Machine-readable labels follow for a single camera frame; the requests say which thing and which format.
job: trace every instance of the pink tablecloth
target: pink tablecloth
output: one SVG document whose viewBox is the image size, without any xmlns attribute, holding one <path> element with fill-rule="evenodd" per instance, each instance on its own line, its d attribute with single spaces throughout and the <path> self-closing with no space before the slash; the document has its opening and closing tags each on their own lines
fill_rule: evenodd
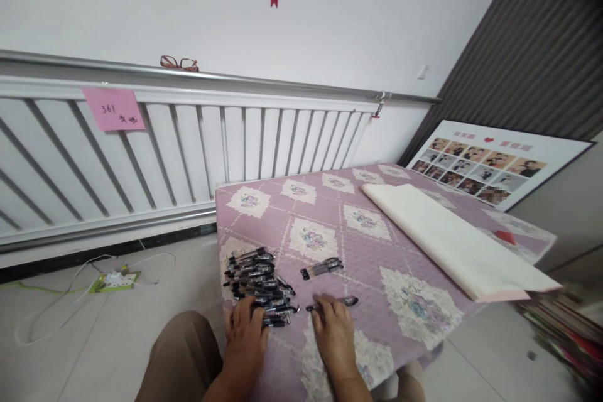
<svg viewBox="0 0 603 402">
<path fill-rule="evenodd" d="M 358 297 L 359 303 L 350 309 L 357 363 L 373 388 L 432 350 L 480 305 L 364 195 L 360 187 L 365 183 L 411 183 L 495 240 L 497 230 L 512 232 L 517 246 L 501 243 L 531 263 L 550 248 L 555 236 L 392 164 L 218 188 L 222 267 L 233 251 L 265 246 L 276 253 L 278 273 L 295 288 L 294 304 L 305 307 L 317 293 Z M 302 279 L 302 268 L 332 256 L 343 261 L 343 273 Z M 234 299 L 228 288 L 223 296 L 230 308 Z M 254 399 L 328 400 L 310 316 L 302 310 L 290 318 L 291 325 L 271 331 Z"/>
</svg>

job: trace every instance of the eyeglasses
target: eyeglasses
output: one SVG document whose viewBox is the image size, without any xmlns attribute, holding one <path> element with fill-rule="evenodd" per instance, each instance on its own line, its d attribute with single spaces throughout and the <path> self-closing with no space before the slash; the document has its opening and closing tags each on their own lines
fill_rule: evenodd
<svg viewBox="0 0 603 402">
<path fill-rule="evenodd" d="M 178 64 L 176 62 L 176 58 L 170 57 L 168 55 L 162 55 L 161 66 L 168 68 L 180 68 L 191 72 L 199 72 L 199 68 L 197 67 L 197 61 L 189 60 L 188 58 L 181 59 L 180 64 Z"/>
</svg>

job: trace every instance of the knee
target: knee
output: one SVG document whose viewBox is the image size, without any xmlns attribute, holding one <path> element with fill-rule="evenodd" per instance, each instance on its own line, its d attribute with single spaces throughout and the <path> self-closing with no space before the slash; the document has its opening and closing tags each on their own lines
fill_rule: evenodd
<svg viewBox="0 0 603 402">
<path fill-rule="evenodd" d="M 168 324 L 177 324 L 177 325 L 194 325 L 195 327 L 208 327 L 209 321 L 205 318 L 205 316 L 201 315 L 197 311 L 183 311 L 181 313 L 176 314 Z"/>
</svg>

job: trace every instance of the stack of books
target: stack of books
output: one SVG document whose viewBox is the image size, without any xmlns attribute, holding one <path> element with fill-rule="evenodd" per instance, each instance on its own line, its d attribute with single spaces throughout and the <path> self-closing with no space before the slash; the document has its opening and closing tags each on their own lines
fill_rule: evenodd
<svg viewBox="0 0 603 402">
<path fill-rule="evenodd" d="M 584 389 L 600 390 L 603 328 L 572 308 L 562 294 L 519 304 L 542 344 L 565 365 Z"/>
</svg>

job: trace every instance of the cable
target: cable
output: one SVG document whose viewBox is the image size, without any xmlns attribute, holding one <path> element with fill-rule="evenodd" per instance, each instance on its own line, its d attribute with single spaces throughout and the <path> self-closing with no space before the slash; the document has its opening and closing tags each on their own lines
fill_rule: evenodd
<svg viewBox="0 0 603 402">
<path fill-rule="evenodd" d="M 153 258 L 156 258 L 157 256 L 162 256 L 162 255 L 171 256 L 172 260 L 174 261 L 174 270 L 176 270 L 176 256 L 174 256 L 172 253 L 158 253 L 158 254 L 154 254 L 148 258 L 141 259 L 140 261 L 138 261 L 134 264 L 124 264 L 124 265 L 127 266 L 128 268 L 134 267 L 134 266 L 137 266 L 138 264 L 148 261 L 149 259 L 153 259 Z"/>
<path fill-rule="evenodd" d="M 64 294 L 65 293 L 64 291 L 59 291 L 59 290 L 51 289 L 51 288 L 45 288 L 45 287 L 42 287 L 42 286 L 28 286 L 26 284 L 23 284 L 20 281 L 15 281 L 13 283 L 7 283 L 5 285 L 0 286 L 0 289 L 9 288 L 9 287 L 13 287 L 13 286 L 20 287 L 21 289 L 38 290 L 38 291 L 46 292 L 46 293 L 55 293 L 55 294 Z M 79 289 L 73 289 L 72 291 L 69 291 L 69 293 L 80 292 L 80 291 L 83 291 L 85 289 L 86 289 L 85 287 L 79 288 Z"/>
<path fill-rule="evenodd" d="M 153 256 L 150 256 L 150 257 L 148 257 L 148 258 L 141 259 L 140 261 L 135 262 L 134 264 L 131 264 L 131 265 L 126 265 L 126 264 L 125 264 L 125 265 L 124 265 L 124 268 L 125 268 L 125 269 L 129 269 L 129 268 L 134 267 L 134 266 L 137 266 L 137 265 L 139 265 L 139 264 L 141 264 L 141 263 L 143 263 L 143 262 L 145 262 L 145 261 L 148 261 L 148 260 L 150 260 L 150 259 L 156 258 L 157 256 L 171 256 L 171 258 L 172 258 L 172 260 L 173 260 L 173 269 L 174 269 L 174 270 L 176 270 L 176 256 L 174 256 L 172 253 L 158 253 L 158 254 L 154 254 Z M 96 261 L 96 260 L 98 260 L 98 259 L 100 259 L 100 258 L 104 258 L 104 257 L 111 258 L 111 259 L 117 259 L 117 256 L 111 256 L 110 254 L 103 254 L 103 255 L 101 255 L 101 256 L 97 256 L 96 258 L 92 258 L 92 259 L 90 259 L 89 261 L 86 261 L 86 262 L 85 262 L 85 263 L 84 263 L 84 264 L 83 264 L 83 265 L 82 265 L 82 266 L 81 266 L 81 267 L 80 267 L 80 268 L 77 270 L 77 272 L 75 272 L 75 276 L 74 276 L 74 277 L 73 277 L 73 279 L 71 280 L 71 283 L 69 284 L 69 287 L 67 288 L 67 290 L 66 290 L 66 291 L 63 291 L 63 292 L 61 292 L 61 291 L 57 291 L 57 290 L 54 290 L 54 289 L 48 289 L 48 288 L 44 288 L 44 287 L 39 287 L 39 286 L 27 286 L 27 285 L 24 285 L 23 283 L 21 283 L 20 281 L 18 281 L 18 282 L 16 282 L 16 283 L 10 283 L 10 284 L 8 284 L 8 285 L 0 286 L 0 288 L 2 288 L 2 287 L 6 287 L 6 286 L 17 285 L 17 286 L 22 287 L 22 288 L 25 288 L 25 289 L 36 289 L 36 290 L 41 290 L 41 291 L 44 291 L 44 292 L 49 292 L 49 293 L 56 293 L 56 294 L 60 294 L 60 297 L 58 297 L 58 298 L 57 298 L 55 301 L 53 301 L 51 304 L 49 304 L 49 305 L 48 305 L 46 308 L 44 308 L 43 310 L 34 311 L 33 313 L 31 313 L 31 314 L 29 314 L 27 317 L 25 317 L 25 318 L 24 318 L 22 321 L 20 321 L 20 322 L 19 322 L 19 324 L 17 324 L 17 326 L 14 328 L 14 340 L 15 340 L 15 342 L 16 342 L 16 344 L 17 344 L 18 346 L 20 346 L 20 347 L 27 347 L 28 345 L 32 345 L 32 344 L 35 344 L 35 343 L 37 343 L 37 342 L 39 342 L 39 341 L 42 341 L 42 340 L 44 340 L 44 339 L 46 339 L 46 338 L 49 338 L 49 337 L 50 337 L 50 336 L 52 336 L 54 333 L 58 332 L 58 331 L 59 331 L 61 328 L 63 328 L 63 327 L 64 327 L 64 326 L 67 324 L 67 322 L 69 322 L 69 321 L 70 321 L 70 320 L 71 320 L 71 319 L 72 319 L 72 318 L 73 318 L 73 317 L 74 317 L 74 316 L 75 316 L 75 315 L 76 315 L 76 314 L 79 312 L 79 310 L 80 310 L 80 309 L 82 309 L 82 307 L 83 307 L 83 306 L 85 306 L 85 304 L 87 303 L 87 301 L 86 301 L 86 302 L 84 302 L 84 303 L 82 303 L 82 304 L 81 304 L 81 305 L 80 305 L 80 306 L 79 306 L 79 307 L 78 307 L 78 308 L 77 308 L 77 309 L 76 309 L 76 310 L 75 310 L 73 313 L 71 313 L 71 314 L 70 314 L 70 315 L 69 315 L 69 316 L 68 316 L 68 317 L 67 317 L 67 318 L 66 318 L 66 319 L 65 319 L 65 320 L 64 320 L 64 321 L 61 323 L 61 325 L 59 326 L 59 328 L 57 328 L 56 330 L 54 330 L 54 331 L 52 331 L 52 332 L 50 332 L 50 333 L 48 333 L 48 334 L 46 334 L 46 335 L 44 335 L 44 336 L 42 336 L 42 337 L 38 338 L 38 339 L 35 339 L 35 340 L 30 340 L 30 338 L 31 338 L 31 332 L 33 331 L 33 329 L 34 329 L 34 327 L 35 327 L 36 323 L 38 322 L 38 320 L 40 319 L 40 317 L 42 316 L 42 314 L 44 314 L 46 311 L 48 311 L 49 309 L 51 309 L 51 307 L 53 307 L 54 305 L 56 305 L 56 304 L 57 304 L 57 303 L 58 303 L 60 300 L 62 300 L 62 299 L 63 299 L 63 297 L 64 297 L 65 295 L 70 294 L 70 293 L 74 293 L 74 292 L 80 292 L 80 291 L 82 291 L 82 290 L 84 290 L 84 289 L 85 289 L 85 290 L 84 290 L 84 293 L 83 293 L 83 294 L 82 294 L 82 295 L 81 295 L 81 296 L 80 296 L 80 297 L 79 297 L 77 300 L 75 300 L 75 301 L 73 302 L 73 304 L 74 304 L 74 305 L 76 305 L 76 304 L 78 304 L 79 302 L 81 302 L 81 301 L 82 301 L 82 299 L 84 299 L 84 298 L 85 298 L 85 296 L 86 296 L 86 295 L 88 295 L 88 293 L 89 293 L 90 289 L 91 289 L 91 288 L 92 288 L 92 286 L 94 286 L 94 284 L 96 283 L 97 278 L 94 278 L 94 280 L 92 281 L 92 283 L 90 284 L 90 286 L 88 286 L 87 288 L 79 288 L 79 289 L 72 290 L 73 284 L 75 283 L 75 280 L 76 280 L 76 278 L 78 277 L 78 275 L 79 275 L 79 274 L 80 274 L 80 273 L 81 273 L 81 272 L 82 272 L 82 271 L 85 269 L 85 267 L 86 267 L 88 264 L 90 264 L 90 265 L 91 265 L 91 266 L 92 266 L 92 267 L 93 267 L 93 268 L 94 268 L 94 269 L 95 269 L 97 272 L 99 272 L 100 274 L 105 273 L 105 272 L 102 272 L 102 271 L 101 271 L 101 270 L 100 270 L 100 269 L 99 269 L 99 268 L 98 268 L 96 265 L 94 265 L 94 263 L 93 263 L 93 261 Z M 138 287 L 140 287 L 140 286 L 141 286 L 139 283 L 135 283 L 135 282 L 133 282 L 133 284 L 134 284 L 134 286 L 138 286 Z M 24 323 L 27 321 L 27 319 L 31 318 L 32 316 L 34 316 L 34 315 L 36 315 L 36 314 L 37 314 L 37 317 L 34 319 L 33 323 L 31 324 L 31 327 L 30 327 L 30 332 L 29 332 L 29 334 L 28 334 L 28 340 L 27 340 L 26 342 L 21 341 L 21 339 L 19 338 L 19 329 L 20 329 L 20 328 L 21 328 L 21 326 L 22 326 L 22 325 L 23 325 L 23 324 L 24 324 Z"/>
<path fill-rule="evenodd" d="M 75 276 L 74 276 L 74 277 L 73 277 L 73 279 L 71 280 L 71 283 L 69 284 L 69 287 L 67 288 L 67 290 L 66 290 L 66 291 L 64 291 L 64 292 L 62 292 L 62 293 L 61 293 L 61 296 L 60 296 L 60 297 L 58 297 L 58 298 L 57 298 L 55 301 L 53 301 L 51 304 L 49 304 L 49 305 L 48 305 L 46 308 L 44 308 L 43 310 L 41 310 L 41 311 L 40 311 L 40 310 L 38 310 L 38 311 L 34 311 L 33 313 L 29 314 L 27 317 L 25 317 L 25 318 L 24 318 L 22 321 L 20 321 L 20 322 L 17 324 L 17 326 L 14 328 L 13 333 L 14 333 L 14 341 L 16 342 L 16 344 L 17 344 L 18 346 L 20 346 L 20 347 L 27 347 L 28 345 L 35 344 L 35 343 L 37 343 L 37 342 L 39 342 L 39 341 L 41 341 L 41 340 L 44 340 L 44 339 L 46 339 L 46 338 L 48 338 L 48 337 L 52 336 L 54 333 L 58 332 L 58 331 L 59 331 L 61 328 L 63 328 L 63 327 L 64 327 L 64 326 L 67 324 L 67 322 L 69 322 L 69 321 L 70 321 L 70 320 L 73 318 L 73 316 L 75 316 L 75 314 L 77 314 L 77 313 L 79 312 L 79 310 L 80 310 L 80 309 L 81 309 L 81 308 L 82 308 L 82 307 L 85 305 L 85 303 L 81 304 L 81 305 L 78 307 L 78 309 L 76 309 L 76 310 L 75 310 L 73 313 L 71 313 L 71 314 L 69 315 L 69 317 L 67 317 L 67 318 L 66 318 L 66 319 L 65 319 L 65 320 L 64 320 L 64 321 L 61 323 L 61 325 L 59 326 L 59 328 L 57 328 L 57 329 L 56 329 L 56 330 L 54 330 L 53 332 L 50 332 L 50 333 L 48 333 L 48 334 L 46 334 L 46 335 L 44 335 L 44 336 L 42 336 L 42 337 L 40 337 L 40 338 L 38 338 L 38 339 L 35 339 L 35 340 L 33 340 L 33 341 L 31 341 L 31 340 L 30 340 L 30 338 L 31 338 L 31 332 L 33 331 L 33 328 L 35 327 L 36 323 L 38 322 L 38 320 L 40 319 L 40 317 L 42 316 L 42 314 L 44 314 L 44 313 L 45 313 L 46 311 L 48 311 L 48 310 L 49 310 L 51 307 L 53 307 L 54 305 L 56 305 L 56 304 L 57 304 L 57 303 L 58 303 L 60 300 L 62 300 L 62 299 L 63 299 L 63 297 L 64 297 L 65 295 L 67 295 L 67 294 L 69 294 L 69 293 L 73 292 L 73 291 L 72 291 L 72 287 L 73 287 L 73 284 L 75 283 L 75 279 L 77 278 L 77 276 L 78 276 L 78 275 L 79 275 L 79 274 L 80 274 L 80 273 L 81 273 L 81 272 L 84 270 L 84 268 L 85 268 L 85 267 L 86 267 L 86 266 L 87 266 L 89 263 L 91 263 L 92 261 L 96 261 L 97 259 L 104 258 L 104 257 L 107 257 L 107 258 L 112 258 L 112 259 L 117 259 L 117 256 L 111 256 L 110 254 L 103 254 L 103 255 L 101 255 L 101 256 L 97 256 L 96 258 L 92 258 L 92 259 L 90 259 L 90 260 L 86 261 L 86 262 L 85 262 L 85 263 L 84 263 L 84 264 L 83 264 L 83 265 L 82 265 L 82 266 L 81 266 L 81 267 L 78 269 L 78 271 L 77 271 L 77 272 L 75 272 Z M 79 302 L 81 299 L 83 299 L 83 296 L 81 296 L 80 298 L 78 298 L 78 299 L 77 299 L 77 301 L 76 301 L 76 303 L 77 303 L 77 302 Z M 34 316 L 34 315 L 36 315 L 36 314 L 38 314 L 38 316 L 35 318 L 35 320 L 34 320 L 34 321 L 33 321 L 33 323 L 31 324 L 31 327 L 30 327 L 30 334 L 28 335 L 28 340 L 27 340 L 26 342 L 22 342 L 22 341 L 21 341 L 21 339 L 19 338 L 19 328 L 22 326 L 22 324 L 24 324 L 24 323 L 25 323 L 25 321 L 26 321 L 27 319 L 29 319 L 30 317 L 32 317 L 32 316 Z"/>
<path fill-rule="evenodd" d="M 134 264 L 124 264 L 124 267 L 127 267 L 127 268 L 129 269 L 129 268 L 134 267 L 134 266 L 137 266 L 138 264 L 141 264 L 141 263 L 143 263 L 143 262 L 145 262 L 145 261 L 148 261 L 149 259 L 153 259 L 153 258 L 156 258 L 157 256 L 162 256 L 162 255 L 165 255 L 165 256 L 171 256 L 171 258 L 172 258 L 172 260 L 173 260 L 173 262 L 174 262 L 174 267 L 173 267 L 173 270 L 175 271 L 175 270 L 176 270 L 176 256 L 174 256 L 172 253 L 158 253 L 158 254 L 154 254 L 154 255 L 152 255 L 152 256 L 149 256 L 148 258 L 141 259 L 140 261 L 135 262 Z M 143 285 L 141 285 L 140 283 L 136 283 L 136 282 L 134 282 L 134 281 L 132 282 L 132 284 L 133 284 L 134 286 L 138 286 L 138 287 L 142 287 L 142 286 L 151 286 L 151 285 L 155 285 L 155 284 L 157 284 L 157 283 L 159 283 L 159 280 L 157 280 L 157 281 L 155 281 L 155 282 L 153 282 L 153 283 L 148 283 L 148 284 L 147 284 L 147 283 L 145 283 L 145 284 L 143 284 Z"/>
</svg>

